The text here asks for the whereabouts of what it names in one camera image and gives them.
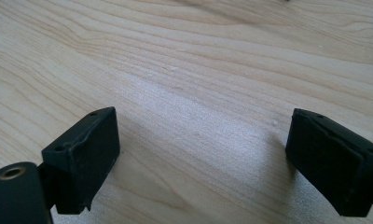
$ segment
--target wooden surface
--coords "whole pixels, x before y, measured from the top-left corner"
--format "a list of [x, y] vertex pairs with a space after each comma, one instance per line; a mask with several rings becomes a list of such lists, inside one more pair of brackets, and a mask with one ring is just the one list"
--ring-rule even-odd
[[295, 107], [373, 142], [373, 0], [0, 1], [0, 168], [110, 105], [122, 154], [56, 223], [373, 223], [284, 155]]

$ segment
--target wooden table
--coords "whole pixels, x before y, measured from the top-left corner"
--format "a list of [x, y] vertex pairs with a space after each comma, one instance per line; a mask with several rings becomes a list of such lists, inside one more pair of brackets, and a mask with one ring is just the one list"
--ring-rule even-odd
[[0, 168], [110, 105], [122, 154], [55, 223], [373, 223], [284, 154], [295, 107], [373, 142], [373, 0], [0, 1]]

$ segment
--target black plastic part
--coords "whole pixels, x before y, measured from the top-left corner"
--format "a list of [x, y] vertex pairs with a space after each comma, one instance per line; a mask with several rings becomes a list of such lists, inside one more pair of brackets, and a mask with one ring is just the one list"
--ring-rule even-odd
[[373, 143], [320, 114], [295, 109], [286, 156], [345, 217], [373, 204]]
[[0, 223], [52, 223], [34, 163], [0, 169]]
[[115, 108], [91, 112], [42, 150], [38, 167], [0, 169], [0, 223], [51, 223], [54, 204], [60, 214], [90, 209], [119, 150]]
[[85, 207], [90, 210], [119, 148], [116, 110], [108, 107], [91, 112], [42, 150], [43, 168], [56, 179], [54, 203], [59, 214], [80, 214]]

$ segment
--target light wood tabletop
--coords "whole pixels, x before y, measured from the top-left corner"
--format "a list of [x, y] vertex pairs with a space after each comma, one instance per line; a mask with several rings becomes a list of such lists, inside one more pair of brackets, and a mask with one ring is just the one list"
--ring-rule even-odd
[[294, 108], [373, 142], [373, 0], [0, 0], [0, 168], [111, 105], [121, 155], [55, 223], [373, 223], [284, 152]]

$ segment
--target wood grain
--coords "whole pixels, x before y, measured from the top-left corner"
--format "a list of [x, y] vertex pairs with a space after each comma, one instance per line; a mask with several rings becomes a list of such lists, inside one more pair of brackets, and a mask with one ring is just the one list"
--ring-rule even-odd
[[122, 154], [56, 223], [373, 223], [284, 155], [295, 107], [373, 142], [373, 0], [0, 1], [0, 168], [109, 105]]

